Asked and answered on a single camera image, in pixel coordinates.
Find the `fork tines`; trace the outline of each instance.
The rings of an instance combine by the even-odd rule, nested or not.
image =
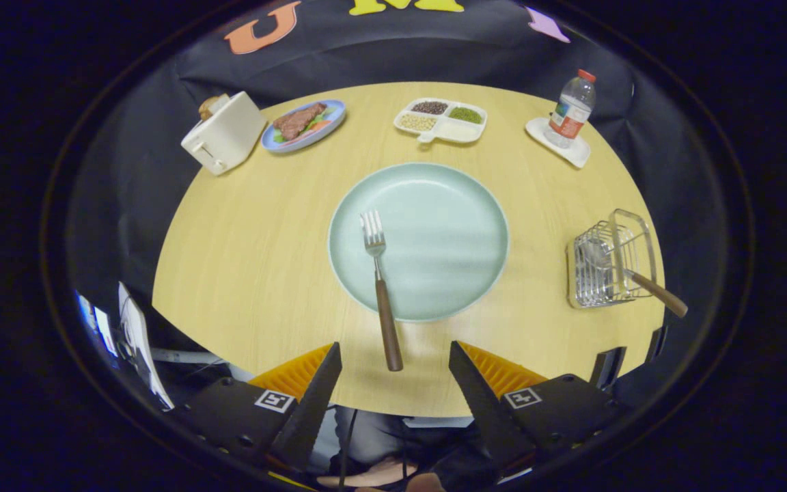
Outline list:
[[[360,214],[360,227],[366,244],[384,243],[385,233],[381,230],[381,216],[378,210]]]

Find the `white divided tray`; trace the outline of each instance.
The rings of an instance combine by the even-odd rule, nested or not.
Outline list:
[[[445,111],[441,115],[431,115],[429,113],[421,113],[412,110],[415,104],[426,102],[444,103],[447,104],[447,108],[445,108]],[[474,112],[477,112],[482,118],[481,124],[473,124],[473,122],[449,118],[451,111],[455,108],[472,109]],[[429,128],[427,131],[407,128],[400,124],[403,116],[406,115],[418,116],[419,118],[430,118],[433,120],[433,127]],[[438,97],[421,97],[419,99],[415,99],[413,102],[410,102],[405,109],[400,111],[396,118],[393,119],[394,126],[402,131],[418,135],[418,142],[421,142],[422,144],[429,144],[435,138],[447,140],[449,142],[455,142],[458,144],[468,144],[469,142],[475,142],[475,140],[478,140],[478,138],[482,136],[482,132],[484,132],[484,126],[487,124],[488,114],[484,111],[484,109],[481,109],[478,106],[472,106],[471,104],[456,102],[456,100],[439,99]]]

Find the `beans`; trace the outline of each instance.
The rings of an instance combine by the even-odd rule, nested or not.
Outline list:
[[[418,115],[403,115],[400,118],[400,125],[409,128],[409,130],[430,131],[436,123],[437,119],[435,118],[425,118]]]
[[[472,109],[455,108],[449,113],[449,118],[456,120],[463,120],[466,122],[474,122],[474,124],[482,124],[482,116]]]
[[[425,102],[419,102],[413,106],[412,110],[417,111],[419,113],[429,113],[431,115],[441,115],[447,109],[447,104],[444,102],[438,102],[437,100],[425,100]]]

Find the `steak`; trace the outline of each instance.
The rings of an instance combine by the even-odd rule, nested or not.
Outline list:
[[[272,126],[281,131],[281,136],[284,140],[293,140],[299,137],[301,131],[309,125],[309,122],[315,119],[315,116],[320,115],[327,109],[327,105],[321,102],[315,103],[306,109],[300,109],[297,112],[284,115],[272,122]]]

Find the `white toaster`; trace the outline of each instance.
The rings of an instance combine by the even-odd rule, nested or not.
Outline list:
[[[215,176],[240,165],[251,154],[268,120],[243,92],[230,97],[212,116],[187,133],[181,146]]]

